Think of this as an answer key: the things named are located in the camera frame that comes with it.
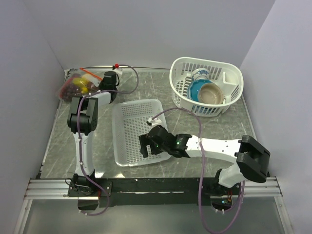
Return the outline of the clear zip top bag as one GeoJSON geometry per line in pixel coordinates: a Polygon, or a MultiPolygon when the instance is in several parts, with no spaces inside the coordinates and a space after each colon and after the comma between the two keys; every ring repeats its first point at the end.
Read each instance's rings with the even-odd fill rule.
{"type": "Polygon", "coordinates": [[[56,96],[64,101],[71,102],[73,97],[80,97],[98,91],[102,77],[85,68],[69,71],[64,84],[56,92],[56,96]]]}

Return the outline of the white perforated rectangular basket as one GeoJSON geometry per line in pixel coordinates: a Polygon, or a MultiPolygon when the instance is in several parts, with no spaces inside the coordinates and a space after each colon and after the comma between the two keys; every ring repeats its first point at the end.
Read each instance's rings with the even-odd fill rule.
{"type": "Polygon", "coordinates": [[[147,146],[148,157],[140,152],[139,136],[148,133],[151,126],[148,119],[163,111],[158,99],[128,101],[112,108],[112,133],[115,162],[121,167],[143,166],[168,160],[168,153],[151,154],[147,146]]]}

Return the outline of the yellow fake lemon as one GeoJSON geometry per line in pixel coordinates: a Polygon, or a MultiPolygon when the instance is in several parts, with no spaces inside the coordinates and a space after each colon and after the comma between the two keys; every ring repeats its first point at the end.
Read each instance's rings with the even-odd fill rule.
{"type": "Polygon", "coordinates": [[[75,77],[73,78],[72,83],[82,89],[88,87],[89,80],[83,77],[75,77]]]}

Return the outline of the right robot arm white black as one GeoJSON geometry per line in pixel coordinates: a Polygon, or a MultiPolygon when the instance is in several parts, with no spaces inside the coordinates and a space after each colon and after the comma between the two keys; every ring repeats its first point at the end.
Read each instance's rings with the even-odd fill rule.
{"type": "Polygon", "coordinates": [[[208,194],[213,196],[227,195],[245,180],[256,183],[267,180],[270,152],[249,135],[234,140],[199,138],[190,134],[173,135],[158,125],[149,133],[140,135],[139,141],[144,158],[166,152],[176,158],[202,157],[231,163],[230,167],[218,170],[204,185],[208,194]]]}

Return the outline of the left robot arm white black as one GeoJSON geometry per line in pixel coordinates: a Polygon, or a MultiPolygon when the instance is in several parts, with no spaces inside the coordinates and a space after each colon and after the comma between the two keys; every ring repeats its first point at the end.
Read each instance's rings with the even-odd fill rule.
{"type": "Polygon", "coordinates": [[[102,190],[95,181],[92,141],[98,125],[98,108],[116,99],[121,75],[122,70],[115,67],[104,73],[98,85],[87,78],[72,79],[80,94],[72,97],[67,119],[76,147],[76,168],[70,188],[86,196],[102,190]]]}

